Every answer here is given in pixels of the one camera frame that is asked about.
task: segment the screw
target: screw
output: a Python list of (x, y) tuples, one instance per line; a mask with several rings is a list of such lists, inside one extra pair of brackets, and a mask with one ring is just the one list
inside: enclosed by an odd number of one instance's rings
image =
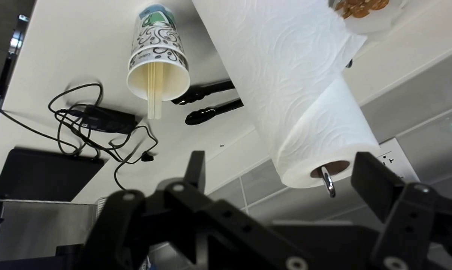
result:
[(183, 193), (183, 190), (185, 190), (183, 185), (176, 185), (176, 187), (173, 188), (174, 193)]
[(409, 266), (406, 265), (406, 262), (403, 262), (401, 259), (397, 259), (397, 257), (385, 259), (385, 266), (389, 270), (409, 270)]
[(301, 257), (289, 257), (286, 262), (286, 266), (289, 270), (308, 270), (308, 265), (304, 259)]
[(132, 202), (134, 199), (135, 199), (134, 194), (125, 194), (125, 196), (123, 196), (123, 202)]

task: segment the wire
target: wire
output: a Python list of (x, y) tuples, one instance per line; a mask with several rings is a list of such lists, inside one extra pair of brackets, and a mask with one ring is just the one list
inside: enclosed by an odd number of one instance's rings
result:
[(3, 112), (2, 109), (0, 109), (0, 115), (5, 116), (6, 119), (9, 119), (11, 122), (17, 124), (18, 127), (21, 127), (21, 128), (24, 128), (24, 130), (27, 130), (27, 131), (30, 131), (30, 133), (39, 136), (39, 137), (48, 139), (48, 140), (51, 140), (51, 142), (62, 143), (62, 145), (65, 145), (65, 146), (68, 146), (68, 148), (72, 148), (72, 149), (78, 151), (78, 148), (74, 146), (74, 145), (71, 145), (71, 143), (59, 142), (59, 140), (54, 139), (54, 137), (50, 137), (50, 136), (44, 134), (44, 133), (39, 133), (39, 131), (36, 131), (36, 130), (33, 130), (33, 128), (30, 128), (30, 127), (27, 127), (27, 125), (24, 125), (24, 124), (21, 124), (21, 122), (17, 121), (15, 118), (12, 118), (12, 116), (9, 116), (6, 112)]
[[(122, 158), (120, 154), (119, 154), (119, 151), (120, 151), (122, 148), (125, 148), (125, 146), (129, 143), (132, 134), (135, 134), (135, 131), (138, 131), (138, 130), (146, 130), (147, 137), (153, 142), (153, 146), (149, 148), (144, 154), (150, 154), (150, 152), (159, 145), (159, 140), (153, 136), (152, 128), (147, 127), (147, 125), (144, 125), (144, 127), (135, 127), (134, 131), (131, 131), (131, 133), (126, 136), (126, 139), (125, 139), (120, 145), (116, 145), (116, 143), (114, 143), (117, 139), (116, 139), (116, 140), (110, 140), (110, 142), (108, 142), (108, 146), (110, 146), (110, 148), (104, 148), (104, 146), (101, 146), (99, 143), (93, 142), (93, 140), (92, 140), (92, 130), (87, 130), (87, 134), (84, 136), (84, 134), (83, 134), (83, 124), (84, 124), (83, 119), (87, 118), (86, 113), (84, 113), (84, 112), (86, 112), (86, 110), (84, 110), (86, 104), (77, 103), (77, 104), (74, 104), (71, 109), (66, 109), (66, 110), (63, 110), (63, 109), (62, 109), (62, 110), (54, 110), (54, 104), (56, 104), (60, 98), (63, 98), (63, 97), (66, 97), (66, 95), (71, 95), (71, 94), (74, 94), (74, 92), (87, 89), (87, 88), (98, 88), (98, 98), (96, 98), (96, 101), (93, 103), (93, 107), (99, 107), (99, 104), (101, 104), (102, 100), (104, 100), (104, 86), (102, 86), (101, 83), (90, 83), (90, 85), (83, 85), (83, 86), (78, 86), (78, 88), (68, 89), (68, 91), (65, 91), (63, 94), (57, 95), (56, 98), (53, 98), (53, 100), (50, 101), (50, 104), (48, 104), (47, 109), (48, 109), (50, 113), (54, 115), (54, 119), (59, 122), (57, 137), (56, 137), (56, 139), (54, 139), (54, 137), (50, 137), (50, 136), (47, 136), (47, 134), (42, 134), (42, 133), (39, 133), (39, 131), (36, 131), (36, 130), (33, 130), (33, 128), (30, 128), (30, 127), (27, 127), (27, 125), (24, 125), (24, 124), (18, 122), (17, 119), (14, 119), (12, 116), (9, 116), (9, 115), (8, 115), (6, 112), (3, 112), (2, 109), (0, 109), (0, 115), (3, 115), (3, 116), (8, 118), (9, 121), (15, 122), (17, 125), (23, 127), (24, 130), (27, 130), (27, 131), (30, 131), (30, 133), (33, 133), (33, 134), (36, 134), (36, 136), (41, 136), (41, 137), (44, 137), (44, 139), (48, 139), (48, 140), (56, 142), (57, 146), (59, 146), (59, 151), (60, 151), (63, 155), (80, 157), (81, 152), (84, 151), (84, 148), (87, 148), (87, 146), (92, 148), (92, 149), (95, 149), (95, 152), (96, 152), (96, 160), (101, 158), (101, 152), (105, 152), (105, 154), (110, 155), (114, 161), (120, 163), (119, 167), (114, 170), (114, 182), (117, 184), (117, 187), (119, 187), (120, 190), (126, 191), (126, 190), (120, 185), (120, 182), (119, 182), (119, 172), (120, 172), (120, 169), (125, 167), (125, 166), (134, 166), (134, 164), (137, 164), (138, 161), (141, 161), (141, 157), (137, 158), (135, 161), (131, 161), (131, 160), (132, 160), (132, 157), (137, 154), (138, 148), (143, 145), (143, 142), (144, 142), (146, 139), (143, 139), (143, 140), (135, 146), (135, 149), (134, 149), (126, 158)], [(74, 145), (71, 145), (71, 143), (68, 143), (68, 142), (63, 142), (63, 140), (62, 140), (62, 131), (63, 131), (63, 127), (68, 128), (74, 136), (77, 136), (77, 137), (81, 140), (81, 145), (80, 145), (78, 148), (74, 146)], [(66, 154), (65, 149), (63, 149), (63, 146), (72, 148), (74, 152), (72, 152), (72, 154)]]
[[(158, 145), (159, 145), (159, 140), (153, 136), (153, 133), (152, 133), (152, 130), (149, 128), (149, 127), (137, 127), (135, 130), (140, 130), (140, 128), (144, 128), (146, 131), (147, 131), (147, 136), (149, 136), (149, 139), (153, 142), (153, 146), (152, 148), (149, 148), (144, 154), (150, 154)], [(114, 182), (116, 182), (116, 185), (122, 190), (122, 191), (126, 191), (122, 185), (120, 185), (120, 182), (119, 182), (119, 172), (120, 172), (120, 169), (125, 166), (125, 164), (128, 164), (129, 163), (129, 160), (135, 155), (135, 152), (137, 152), (137, 149), (141, 146), (141, 143), (138, 143), (137, 145), (137, 148), (119, 164), (119, 167), (116, 169), (116, 172), (114, 172)]]

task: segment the paper towel holder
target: paper towel holder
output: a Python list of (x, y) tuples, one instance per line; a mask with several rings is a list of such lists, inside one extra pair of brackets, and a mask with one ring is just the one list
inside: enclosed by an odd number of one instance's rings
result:
[(337, 163), (325, 164), (325, 166), (319, 167), (317, 170), (314, 170), (311, 173), (311, 178), (314, 178), (314, 179), (323, 179), (325, 185), (328, 188), (329, 196), (332, 199), (335, 199), (337, 191), (335, 191), (335, 185), (334, 185), (332, 176), (346, 172), (349, 167), (350, 167), (350, 163), (347, 163), (347, 161), (337, 161)]
[(334, 181), (332, 181), (328, 169), (326, 167), (320, 167), (320, 173), (322, 173), (322, 179), (326, 184), (326, 188), (328, 188), (328, 193), (329, 193), (331, 199), (335, 199), (335, 196), (337, 196), (335, 185), (334, 185)]

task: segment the black handle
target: black handle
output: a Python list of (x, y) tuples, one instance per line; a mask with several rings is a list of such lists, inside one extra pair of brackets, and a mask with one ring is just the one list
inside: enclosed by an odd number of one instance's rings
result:
[(236, 110), (240, 107), (243, 107), (242, 101), (234, 100), (234, 101), (216, 106), (216, 107), (203, 109), (203, 110), (191, 113), (185, 119), (185, 124), (189, 127), (195, 127), (195, 125), (200, 125), (200, 124), (204, 124), (204, 122), (213, 119), (215, 116), (224, 115), (227, 112), (231, 112), (231, 110)]
[(230, 89), (236, 89), (231, 82), (213, 83), (213, 85), (206, 85), (206, 86), (192, 86), (185, 95), (182, 95), (180, 98), (177, 98), (171, 103), (174, 103), (177, 106), (192, 104), (212, 94), (227, 92)]

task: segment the white surface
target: white surface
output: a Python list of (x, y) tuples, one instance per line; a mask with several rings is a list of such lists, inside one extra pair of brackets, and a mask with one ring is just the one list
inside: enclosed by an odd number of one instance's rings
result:
[[(162, 4), (177, 14), (192, 83), (227, 79), (191, 2)], [(147, 5), (146, 0), (38, 0), (5, 109), (53, 136), (57, 125), (45, 109), (47, 103), (71, 82), (92, 77), (104, 82), (105, 104), (144, 113), (144, 103), (126, 91), (123, 79), (134, 20)], [(344, 77), (358, 103), (367, 104), (451, 55), (452, 0), (413, 0), (397, 28), (383, 41), (370, 44)], [(189, 152), (200, 148), (207, 151), (209, 193), (266, 161), (266, 151), (245, 110), (197, 128), (183, 125), (188, 113), (231, 98), (236, 95), (212, 97), (191, 107), (164, 106), (164, 121), (152, 124), (161, 139), (158, 163), (125, 169), (122, 184), (150, 194), (162, 178), (182, 176)], [(57, 151), (56, 143), (0, 118), (0, 172), (15, 146)], [(108, 163), (77, 202), (95, 203), (117, 191), (111, 176), (116, 166)]]
[(365, 38), (350, 34), (326, 2), (194, 4), (284, 185), (323, 185), (313, 172), (332, 163), (352, 169), (358, 152), (379, 152), (341, 79)]
[(452, 56), (452, 0), (413, 0), (394, 31), (370, 44), (346, 82), (361, 106), (368, 104)]
[[(54, 136), (57, 124), (47, 112), (48, 101), (62, 94), (69, 83), (98, 79), (105, 86), (105, 106), (144, 115), (146, 103), (128, 92), (125, 79), (135, 17), (150, 4), (143, 0), (128, 4), (38, 0), (3, 109), (42, 133)], [(173, 0), (162, 4), (176, 13), (177, 31), (189, 58), (192, 83), (228, 79), (192, 4)], [(95, 92), (90, 91), (89, 95), (74, 100), (87, 98), (90, 101), (93, 95)], [(209, 191), (213, 187), (225, 185), (234, 178), (234, 173), (239, 175), (257, 166), (260, 151), (254, 152), (253, 149), (254, 154), (234, 152), (239, 157), (224, 155), (224, 151), (233, 151), (234, 145), (240, 145), (240, 139), (253, 131), (245, 110), (233, 112), (195, 128), (183, 124), (188, 113), (234, 98), (237, 95), (231, 92), (213, 95), (186, 107), (164, 104), (162, 121), (152, 122), (155, 136), (161, 140), (156, 161), (125, 167), (120, 172), (122, 185), (152, 194), (158, 182), (183, 176), (192, 151), (207, 152), (210, 161), (207, 164)], [(101, 143), (107, 143), (108, 139), (96, 137)], [(56, 143), (36, 137), (0, 118), (0, 172), (8, 152), (15, 146), (57, 152)], [(117, 191), (113, 182), (116, 167), (117, 163), (107, 163), (75, 202), (95, 203), (98, 199)], [(225, 178), (215, 175), (215, 172), (230, 172), (230, 175)]]
[(406, 184), (419, 182), (419, 178), (415, 169), (410, 166), (403, 148), (397, 142), (397, 139), (389, 140), (380, 145), (380, 155), (377, 160), (386, 166), (391, 172), (394, 172), (398, 178), (401, 178)]

